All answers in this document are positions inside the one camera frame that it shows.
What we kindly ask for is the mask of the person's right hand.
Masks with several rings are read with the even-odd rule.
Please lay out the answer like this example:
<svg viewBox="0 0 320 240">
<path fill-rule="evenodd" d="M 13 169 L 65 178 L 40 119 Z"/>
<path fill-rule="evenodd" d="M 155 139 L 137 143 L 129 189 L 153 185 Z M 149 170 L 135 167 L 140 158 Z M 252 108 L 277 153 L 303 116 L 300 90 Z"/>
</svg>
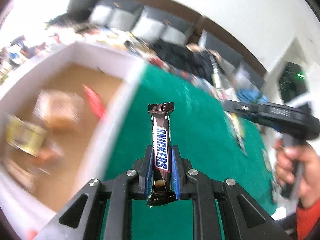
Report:
<svg viewBox="0 0 320 240">
<path fill-rule="evenodd" d="M 319 156 L 308 144 L 285 147 L 281 139 L 274 145 L 276 180 L 280 186 L 296 185 L 297 196 L 304 208 L 319 200 Z"/>
</svg>

